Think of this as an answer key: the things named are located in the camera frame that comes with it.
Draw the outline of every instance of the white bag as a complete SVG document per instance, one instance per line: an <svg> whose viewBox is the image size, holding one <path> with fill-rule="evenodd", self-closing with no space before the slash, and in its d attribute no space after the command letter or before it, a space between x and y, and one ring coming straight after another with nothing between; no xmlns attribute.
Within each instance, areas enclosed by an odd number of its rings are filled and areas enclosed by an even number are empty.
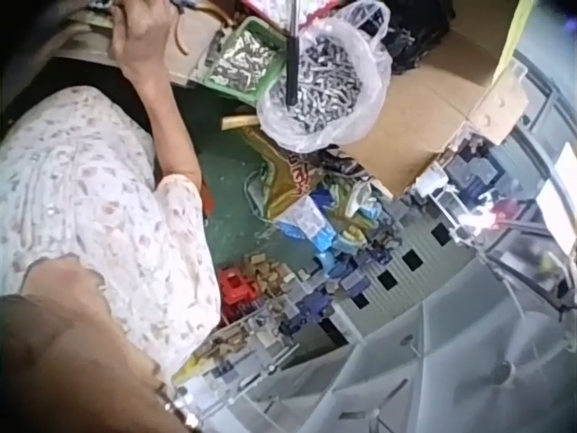
<svg viewBox="0 0 577 433"><path fill-rule="evenodd" d="M359 27L379 9L383 24L371 38ZM380 43L389 29L389 16L385 4L361 0L341 9L331 18L316 21L299 37L301 55L318 37L328 37L346 50L362 83L352 113L334 120L322 131L308 134L291 117L284 101L271 97L271 86L257 104L262 131L279 146L299 153L314 152L329 144L350 144L364 137L379 117L390 83L392 59Z"/></svg>

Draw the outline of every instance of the person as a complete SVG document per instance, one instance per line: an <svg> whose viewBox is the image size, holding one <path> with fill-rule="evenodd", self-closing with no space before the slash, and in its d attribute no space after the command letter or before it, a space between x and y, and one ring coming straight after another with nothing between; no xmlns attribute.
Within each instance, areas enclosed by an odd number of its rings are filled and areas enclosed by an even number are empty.
<svg viewBox="0 0 577 433"><path fill-rule="evenodd" d="M201 170L164 62L176 8L112 12L152 137L81 87L39 103L0 147L0 406L17 431L181 431L161 397L220 319Z"/></svg>

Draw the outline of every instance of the red object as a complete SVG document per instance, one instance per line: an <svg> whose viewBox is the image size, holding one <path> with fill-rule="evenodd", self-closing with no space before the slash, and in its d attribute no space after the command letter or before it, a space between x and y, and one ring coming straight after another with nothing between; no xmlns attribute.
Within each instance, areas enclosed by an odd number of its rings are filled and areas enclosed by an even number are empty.
<svg viewBox="0 0 577 433"><path fill-rule="evenodd" d="M200 187L200 199L202 200L202 213L205 219L208 219L215 211L215 201L204 181Z"/></svg>
<svg viewBox="0 0 577 433"><path fill-rule="evenodd" d="M226 324L242 318L253 310L253 302L261 297L259 287L237 268L216 271L216 278L223 296L222 316Z"/></svg>

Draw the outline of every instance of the green tray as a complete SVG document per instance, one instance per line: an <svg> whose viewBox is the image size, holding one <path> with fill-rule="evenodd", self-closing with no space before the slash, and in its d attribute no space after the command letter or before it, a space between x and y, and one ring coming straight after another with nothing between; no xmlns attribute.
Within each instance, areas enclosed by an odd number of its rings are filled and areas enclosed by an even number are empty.
<svg viewBox="0 0 577 433"><path fill-rule="evenodd" d="M245 31L250 31L256 38L279 49L279 52L270 61L269 67L259 81L256 89L252 92L242 92L236 88L229 88L228 86L217 84L210 79L210 77L213 75L213 72L215 71L216 65L222 58L223 53L225 53L230 47L234 46L236 40ZM215 59L212 66L206 72L205 77L203 78L203 84L208 88L213 88L219 92L223 92L236 97L237 99L240 99L250 106L256 106L257 101L265 92L265 90L277 79L279 79L280 75L282 74L287 58L286 51L286 38L274 30L270 25L265 23L263 20L251 16L244 20L240 27L226 39L226 42L223 45L223 49L221 50L221 54L218 56L218 58Z"/></svg>

